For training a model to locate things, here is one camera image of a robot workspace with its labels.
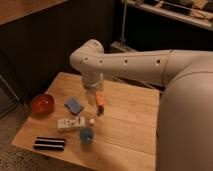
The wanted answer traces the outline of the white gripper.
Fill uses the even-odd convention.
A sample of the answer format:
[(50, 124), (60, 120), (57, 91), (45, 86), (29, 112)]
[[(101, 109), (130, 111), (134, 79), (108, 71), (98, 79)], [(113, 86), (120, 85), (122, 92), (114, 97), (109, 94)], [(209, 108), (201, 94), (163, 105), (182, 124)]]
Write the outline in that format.
[(85, 90), (86, 99), (89, 104), (95, 104), (96, 93), (103, 91), (103, 76), (82, 77), (82, 85)]

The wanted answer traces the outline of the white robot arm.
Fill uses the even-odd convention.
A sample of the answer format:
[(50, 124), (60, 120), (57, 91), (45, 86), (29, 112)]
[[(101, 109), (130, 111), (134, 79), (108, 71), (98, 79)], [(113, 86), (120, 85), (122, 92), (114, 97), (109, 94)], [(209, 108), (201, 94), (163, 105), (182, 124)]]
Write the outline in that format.
[(86, 89), (101, 76), (165, 88), (156, 128), (156, 171), (213, 171), (213, 51), (155, 50), (105, 53), (91, 39), (70, 55)]

